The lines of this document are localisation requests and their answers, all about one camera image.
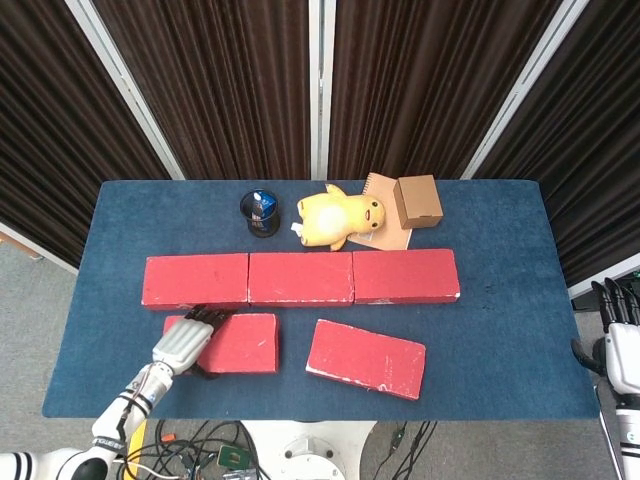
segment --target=blue tablecloth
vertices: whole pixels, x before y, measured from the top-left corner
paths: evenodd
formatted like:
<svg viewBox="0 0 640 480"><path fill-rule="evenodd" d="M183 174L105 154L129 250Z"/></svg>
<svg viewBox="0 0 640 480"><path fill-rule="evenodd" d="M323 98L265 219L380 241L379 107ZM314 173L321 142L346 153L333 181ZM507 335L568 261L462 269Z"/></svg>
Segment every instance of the blue tablecloth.
<svg viewBox="0 0 640 480"><path fill-rule="evenodd" d="M335 182L346 192L361 181ZM491 420L594 417L587 373L569 347L578 332L538 185L439 181L444 219L410 248L452 248L455 304L263 309L281 320L277 375L179 377L155 416L293 420ZM280 199L282 226L249 234L242 195ZM289 230L309 181L118 181L100 192L43 413L96 417L151 360L165 312L140 305L150 255L302 251ZM347 243L347 250L361 248ZM422 394L408 401L305 373L318 318L427 345Z"/></svg>

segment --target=robot finger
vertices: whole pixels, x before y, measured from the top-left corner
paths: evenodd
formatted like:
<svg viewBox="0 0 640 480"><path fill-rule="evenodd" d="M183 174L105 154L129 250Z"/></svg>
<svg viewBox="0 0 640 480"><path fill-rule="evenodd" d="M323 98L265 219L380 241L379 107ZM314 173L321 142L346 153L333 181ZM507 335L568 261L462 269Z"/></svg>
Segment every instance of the robot finger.
<svg viewBox="0 0 640 480"><path fill-rule="evenodd" d="M609 333L609 325L615 323L616 314L613 310L613 303L611 301L611 295L609 290L600 285L598 282L591 282L591 288L596 292L598 296L598 303L600 304L600 317L602 319L602 328L604 333Z"/></svg>
<svg viewBox="0 0 640 480"><path fill-rule="evenodd" d="M629 322L640 327L640 298L635 293L622 289L625 303L627 304L627 312L629 313Z"/></svg>
<svg viewBox="0 0 640 480"><path fill-rule="evenodd" d="M184 318L197 320L213 327L213 333L217 333L218 329L235 313L234 310L213 310L206 305L196 305Z"/></svg>
<svg viewBox="0 0 640 480"><path fill-rule="evenodd" d="M619 323L630 323L629 313L627 312L627 305L620 285L618 285L610 278L604 279L604 285L611 294L611 302L613 303L613 311L615 313L614 321Z"/></svg>
<svg viewBox="0 0 640 480"><path fill-rule="evenodd" d="M583 367L588 368L593 373L600 375L601 377L606 374L604 365L584 353L582 344L575 338L571 340L571 351L573 352L573 356Z"/></svg>

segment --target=spiral notebook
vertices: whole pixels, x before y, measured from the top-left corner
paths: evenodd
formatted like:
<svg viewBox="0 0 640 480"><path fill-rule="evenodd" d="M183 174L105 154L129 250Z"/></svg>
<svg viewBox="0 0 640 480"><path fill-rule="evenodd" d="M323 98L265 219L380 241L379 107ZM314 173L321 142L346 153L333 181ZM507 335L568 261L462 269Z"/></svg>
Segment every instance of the spiral notebook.
<svg viewBox="0 0 640 480"><path fill-rule="evenodd" d="M406 250L409 247L412 230L403 230L393 196L396 185L393 178L378 173L370 173L364 184L363 194L376 197L384 205L385 221L378 230L370 233L353 233L348 240L378 250Z"/></svg>

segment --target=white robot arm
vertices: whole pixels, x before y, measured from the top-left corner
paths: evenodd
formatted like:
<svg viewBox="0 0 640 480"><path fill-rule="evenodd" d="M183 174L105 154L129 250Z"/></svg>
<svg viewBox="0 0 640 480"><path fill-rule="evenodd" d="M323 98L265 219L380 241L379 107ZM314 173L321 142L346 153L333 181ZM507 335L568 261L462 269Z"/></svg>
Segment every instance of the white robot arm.
<svg viewBox="0 0 640 480"><path fill-rule="evenodd" d="M0 477L15 480L104 480L113 461L126 456L127 440L173 384L173 376L195 365L211 336L231 312L194 308L153 348L145 365L93 424L93 446L44 455L0 454Z"/></svg>
<svg viewBox="0 0 640 480"><path fill-rule="evenodd" d="M604 337L586 355L580 342L571 348L578 361L606 376L617 400L620 453L627 480L640 480L640 299L610 278L591 284L598 294Z"/></svg>

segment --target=yellow plush toy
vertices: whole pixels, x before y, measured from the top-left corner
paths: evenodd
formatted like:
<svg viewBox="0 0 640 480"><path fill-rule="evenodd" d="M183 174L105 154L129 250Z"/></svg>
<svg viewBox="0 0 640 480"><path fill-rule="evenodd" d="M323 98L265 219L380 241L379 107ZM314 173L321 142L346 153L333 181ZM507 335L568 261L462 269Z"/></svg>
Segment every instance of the yellow plush toy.
<svg viewBox="0 0 640 480"><path fill-rule="evenodd" d="M327 184L327 193L319 193L298 202L302 225L291 229L306 247L330 245L340 250L351 233L368 233L384 223L384 206L370 195L347 196L335 185Z"/></svg>

